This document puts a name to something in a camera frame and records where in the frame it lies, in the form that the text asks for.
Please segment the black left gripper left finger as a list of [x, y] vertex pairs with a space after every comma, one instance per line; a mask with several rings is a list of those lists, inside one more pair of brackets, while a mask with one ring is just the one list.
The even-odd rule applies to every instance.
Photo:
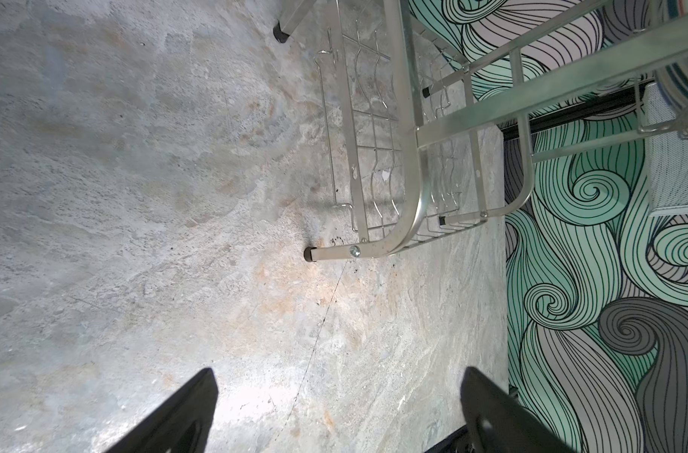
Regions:
[[218, 397], [213, 369], [203, 368], [108, 452], [204, 452]]

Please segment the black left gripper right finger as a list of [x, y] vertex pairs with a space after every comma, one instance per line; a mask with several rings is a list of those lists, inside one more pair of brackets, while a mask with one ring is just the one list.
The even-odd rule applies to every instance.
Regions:
[[462, 412], [476, 451], [572, 451], [479, 369], [466, 368], [460, 394]]

